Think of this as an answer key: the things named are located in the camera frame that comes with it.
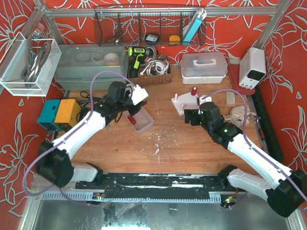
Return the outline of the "white peg board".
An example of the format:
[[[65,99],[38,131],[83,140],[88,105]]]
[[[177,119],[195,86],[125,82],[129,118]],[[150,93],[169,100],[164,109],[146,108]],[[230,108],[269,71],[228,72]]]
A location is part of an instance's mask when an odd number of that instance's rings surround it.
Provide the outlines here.
[[[175,97],[171,99],[173,106],[175,107],[179,116],[184,115],[185,109],[198,109],[199,106],[197,105],[197,98],[199,97],[197,94],[196,96],[192,96],[191,92],[178,95],[175,94]]]

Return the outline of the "red large spring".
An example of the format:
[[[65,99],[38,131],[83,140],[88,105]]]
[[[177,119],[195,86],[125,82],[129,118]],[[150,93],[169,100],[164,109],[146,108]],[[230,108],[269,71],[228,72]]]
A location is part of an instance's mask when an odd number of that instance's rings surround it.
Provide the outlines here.
[[[190,94],[192,96],[196,96],[196,94],[197,94],[197,87],[193,87]]]

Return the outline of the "beige work glove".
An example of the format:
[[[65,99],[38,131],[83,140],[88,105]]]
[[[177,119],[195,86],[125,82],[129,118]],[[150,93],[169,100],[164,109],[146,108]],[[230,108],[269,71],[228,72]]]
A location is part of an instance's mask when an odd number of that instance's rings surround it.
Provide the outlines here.
[[[256,113],[252,112],[250,108],[247,106],[246,125],[249,124],[249,119],[253,116],[256,116]],[[244,105],[235,106],[231,109],[228,115],[223,115],[223,117],[225,121],[229,121],[229,122],[241,121],[241,123],[243,123],[244,117],[245,117],[245,106]]]

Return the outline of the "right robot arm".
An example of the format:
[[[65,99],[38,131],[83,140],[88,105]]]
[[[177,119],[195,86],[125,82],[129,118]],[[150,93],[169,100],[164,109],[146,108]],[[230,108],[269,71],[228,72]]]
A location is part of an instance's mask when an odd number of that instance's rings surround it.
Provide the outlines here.
[[[247,138],[243,131],[224,121],[219,107],[204,102],[198,109],[184,111],[185,123],[201,126],[211,139],[243,159],[259,175],[228,165],[220,174],[234,187],[267,201],[278,215],[287,218],[307,200],[307,174],[278,162]]]

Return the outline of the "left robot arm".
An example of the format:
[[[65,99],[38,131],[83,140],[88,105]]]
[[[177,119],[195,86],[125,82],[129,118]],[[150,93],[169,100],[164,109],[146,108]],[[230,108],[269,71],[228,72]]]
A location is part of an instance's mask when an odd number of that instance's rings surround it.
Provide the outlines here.
[[[51,143],[40,145],[36,172],[59,188],[70,182],[93,182],[98,175],[98,167],[91,163],[73,164],[72,158],[84,143],[115,120],[118,114],[125,111],[130,115],[138,113],[147,103],[148,96],[148,92],[139,85],[126,85],[120,81],[111,83],[107,94],[99,102],[92,103],[91,109],[78,124]]]

